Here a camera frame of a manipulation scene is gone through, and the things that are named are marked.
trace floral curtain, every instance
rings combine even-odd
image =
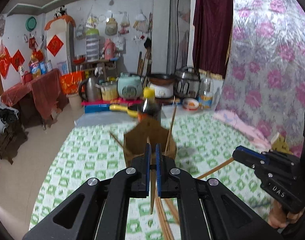
[[[305,111],[305,12],[296,0],[234,0],[232,44],[218,109],[236,112],[300,156]]]

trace clothes pile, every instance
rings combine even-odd
[[[0,101],[0,133],[4,133],[6,128],[19,118],[19,111],[8,107]]]

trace metal screw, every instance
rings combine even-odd
[[[219,184],[219,181],[217,179],[210,179],[208,181],[208,183],[211,185],[211,186],[217,186]]]
[[[178,168],[172,168],[172,169],[170,170],[170,173],[173,174],[173,175],[177,175],[177,174],[180,173],[180,169],[178,169]]]
[[[95,178],[91,178],[91,179],[89,179],[88,181],[87,181],[87,184],[89,185],[89,186],[94,186],[94,185],[96,185],[98,183],[98,179],[95,179]]]
[[[126,173],[127,174],[134,174],[136,172],[136,169],[135,168],[128,168],[128,169],[126,169]]]

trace plastic bucket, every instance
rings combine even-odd
[[[67,95],[68,100],[69,100],[69,104],[72,108],[73,111],[77,111],[79,109],[82,109],[82,99],[79,96],[79,94],[72,94],[72,95]]]

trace green checkered bed sheet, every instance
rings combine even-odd
[[[87,179],[100,180],[114,176],[124,169],[123,150],[110,138],[109,131],[123,141],[123,134],[133,123],[74,128],[63,143],[43,182],[30,220],[34,227]],[[170,119],[162,120],[166,128]],[[248,139],[237,130],[213,119],[211,113],[177,117],[173,126],[177,145],[176,165],[197,177],[231,157],[234,149],[243,145],[256,151]],[[260,188],[260,180],[253,170],[233,161],[210,177],[218,178],[263,219],[267,219],[271,197]],[[180,228],[163,202],[175,239],[180,239]],[[162,240],[156,210],[149,214],[150,198],[131,199],[128,212],[126,239]]]

